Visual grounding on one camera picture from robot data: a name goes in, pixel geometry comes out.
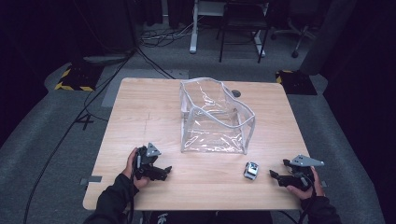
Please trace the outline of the black tape cross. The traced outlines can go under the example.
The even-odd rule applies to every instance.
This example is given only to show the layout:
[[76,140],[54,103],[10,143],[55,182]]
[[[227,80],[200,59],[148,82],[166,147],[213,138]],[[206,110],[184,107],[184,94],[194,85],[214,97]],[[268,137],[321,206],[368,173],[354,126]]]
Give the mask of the black tape cross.
[[79,117],[75,120],[75,123],[82,124],[82,130],[85,131],[89,124],[92,123],[90,114],[85,114],[82,117]]

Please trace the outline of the person's right hand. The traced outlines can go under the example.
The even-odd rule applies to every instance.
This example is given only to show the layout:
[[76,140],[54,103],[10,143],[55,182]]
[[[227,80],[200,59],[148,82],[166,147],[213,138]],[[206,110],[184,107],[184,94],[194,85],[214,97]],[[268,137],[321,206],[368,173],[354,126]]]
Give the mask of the person's right hand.
[[300,200],[306,200],[312,197],[313,195],[313,191],[316,192],[317,196],[320,197],[324,197],[325,196],[325,192],[321,186],[321,182],[320,179],[318,177],[318,173],[316,171],[316,169],[314,167],[311,168],[311,171],[313,173],[313,176],[315,178],[315,182],[314,185],[308,189],[307,191],[302,191],[300,189],[297,189],[294,186],[286,186],[286,189],[292,193],[293,195],[295,195],[297,198],[299,198]]

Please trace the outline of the person's left hand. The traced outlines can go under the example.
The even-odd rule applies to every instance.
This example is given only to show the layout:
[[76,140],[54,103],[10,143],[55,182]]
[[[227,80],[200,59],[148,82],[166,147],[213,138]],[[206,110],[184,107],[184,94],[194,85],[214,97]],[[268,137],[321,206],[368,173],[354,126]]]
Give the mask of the person's left hand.
[[135,147],[132,152],[130,153],[126,166],[123,169],[122,173],[127,176],[129,179],[133,179],[134,180],[134,185],[138,188],[138,189],[142,189],[143,187],[145,187],[148,183],[149,183],[149,179],[147,177],[141,177],[140,179],[137,179],[134,175],[134,158],[135,158],[135,154],[136,154],[137,148]]

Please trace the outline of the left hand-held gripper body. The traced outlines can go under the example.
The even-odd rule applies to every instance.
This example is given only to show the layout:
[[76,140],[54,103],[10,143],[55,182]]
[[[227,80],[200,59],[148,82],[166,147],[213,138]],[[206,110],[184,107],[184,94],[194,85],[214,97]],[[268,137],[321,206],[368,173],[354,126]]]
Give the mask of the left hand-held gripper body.
[[161,152],[151,143],[147,146],[139,147],[134,159],[134,176],[137,179],[145,177],[145,173],[157,173],[153,163],[161,155]]

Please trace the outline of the clear plastic bag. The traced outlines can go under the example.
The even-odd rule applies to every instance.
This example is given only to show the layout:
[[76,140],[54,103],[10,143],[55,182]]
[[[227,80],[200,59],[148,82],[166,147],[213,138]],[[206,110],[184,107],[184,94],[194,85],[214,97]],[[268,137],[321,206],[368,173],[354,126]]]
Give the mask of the clear plastic bag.
[[182,80],[179,88],[181,151],[248,154],[255,113],[221,81]]

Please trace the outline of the black yellow striped base plate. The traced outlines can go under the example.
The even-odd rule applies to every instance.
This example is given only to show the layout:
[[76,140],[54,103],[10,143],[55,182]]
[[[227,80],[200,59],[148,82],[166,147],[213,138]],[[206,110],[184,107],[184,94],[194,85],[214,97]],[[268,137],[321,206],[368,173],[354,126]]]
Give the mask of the black yellow striped base plate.
[[310,77],[299,71],[279,70],[276,82],[283,86],[286,94],[317,95]]
[[55,85],[55,90],[95,91],[103,70],[103,66],[76,67],[71,64],[62,73],[61,78]]

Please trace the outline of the person's dark clothing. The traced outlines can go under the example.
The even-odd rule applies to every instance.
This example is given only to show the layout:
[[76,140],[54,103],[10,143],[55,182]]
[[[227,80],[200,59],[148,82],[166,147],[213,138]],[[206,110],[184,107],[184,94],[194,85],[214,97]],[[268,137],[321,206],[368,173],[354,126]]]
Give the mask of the person's dark clothing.
[[273,224],[267,211],[154,211],[145,224]]

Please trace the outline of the dark stand with grey base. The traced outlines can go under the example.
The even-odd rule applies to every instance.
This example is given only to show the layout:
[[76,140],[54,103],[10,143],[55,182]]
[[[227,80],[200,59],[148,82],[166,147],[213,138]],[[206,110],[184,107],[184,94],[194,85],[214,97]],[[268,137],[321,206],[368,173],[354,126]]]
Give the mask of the dark stand with grey base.
[[134,0],[84,0],[89,19],[105,55],[131,57],[137,48]]

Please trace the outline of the black metal chair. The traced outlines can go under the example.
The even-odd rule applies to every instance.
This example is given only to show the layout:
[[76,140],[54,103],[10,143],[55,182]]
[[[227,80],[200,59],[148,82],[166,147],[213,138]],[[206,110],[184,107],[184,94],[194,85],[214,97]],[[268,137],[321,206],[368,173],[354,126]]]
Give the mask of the black metal chair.
[[243,45],[243,42],[227,42],[227,32],[249,32],[258,52],[258,63],[264,54],[264,46],[270,23],[266,19],[264,6],[269,0],[226,0],[217,36],[221,36],[219,62],[225,45]]

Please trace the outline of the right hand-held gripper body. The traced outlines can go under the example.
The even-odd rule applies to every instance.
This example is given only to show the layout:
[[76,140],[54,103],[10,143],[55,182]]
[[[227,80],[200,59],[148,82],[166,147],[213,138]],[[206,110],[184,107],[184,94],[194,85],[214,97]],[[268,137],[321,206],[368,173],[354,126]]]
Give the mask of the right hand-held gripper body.
[[293,176],[293,182],[291,184],[297,189],[307,191],[315,182],[311,168],[313,166],[323,165],[323,161],[318,161],[302,154],[297,155],[290,161],[291,174]]

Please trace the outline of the white desk frame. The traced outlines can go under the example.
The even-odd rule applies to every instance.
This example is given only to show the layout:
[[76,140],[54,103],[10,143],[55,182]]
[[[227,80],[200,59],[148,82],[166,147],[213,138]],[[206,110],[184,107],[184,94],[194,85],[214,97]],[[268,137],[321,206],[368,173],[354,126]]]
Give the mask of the white desk frame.
[[192,12],[192,32],[191,32],[191,43],[190,53],[197,52],[198,43],[198,16],[221,16],[223,14],[223,7],[226,0],[220,2],[210,2],[209,0],[194,0],[193,12]]

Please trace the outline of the office chair with casters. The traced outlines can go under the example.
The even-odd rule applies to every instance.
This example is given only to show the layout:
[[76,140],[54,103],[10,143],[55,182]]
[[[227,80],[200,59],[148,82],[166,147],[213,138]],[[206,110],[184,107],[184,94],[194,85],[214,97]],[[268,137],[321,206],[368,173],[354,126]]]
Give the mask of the office chair with casters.
[[268,8],[268,19],[275,28],[271,39],[279,35],[297,35],[298,41],[291,54],[299,56],[299,47],[305,37],[314,39],[308,29],[312,27],[318,12],[318,0],[274,0]]

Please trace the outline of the small grey toy car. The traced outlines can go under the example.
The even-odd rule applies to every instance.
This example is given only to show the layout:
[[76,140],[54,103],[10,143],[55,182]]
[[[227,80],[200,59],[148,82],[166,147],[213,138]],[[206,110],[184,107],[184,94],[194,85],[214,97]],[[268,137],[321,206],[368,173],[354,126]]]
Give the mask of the small grey toy car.
[[246,163],[244,177],[255,180],[259,172],[259,165],[256,162],[249,161]]

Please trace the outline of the grey tape strip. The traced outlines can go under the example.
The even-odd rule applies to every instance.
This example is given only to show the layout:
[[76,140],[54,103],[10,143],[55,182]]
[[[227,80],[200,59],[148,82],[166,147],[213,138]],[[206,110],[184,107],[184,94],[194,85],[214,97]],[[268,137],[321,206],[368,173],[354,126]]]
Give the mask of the grey tape strip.
[[81,178],[79,184],[81,186],[88,186],[91,182],[100,183],[102,181],[102,177],[98,175],[91,175],[85,178]]

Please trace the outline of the grey curtain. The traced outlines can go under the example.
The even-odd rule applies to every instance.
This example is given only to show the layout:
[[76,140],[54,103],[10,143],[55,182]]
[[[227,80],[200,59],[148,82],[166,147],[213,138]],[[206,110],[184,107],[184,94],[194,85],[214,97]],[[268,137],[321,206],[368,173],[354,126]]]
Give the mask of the grey curtain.
[[352,14],[357,0],[332,0],[326,17],[310,50],[299,68],[307,76],[320,73]]

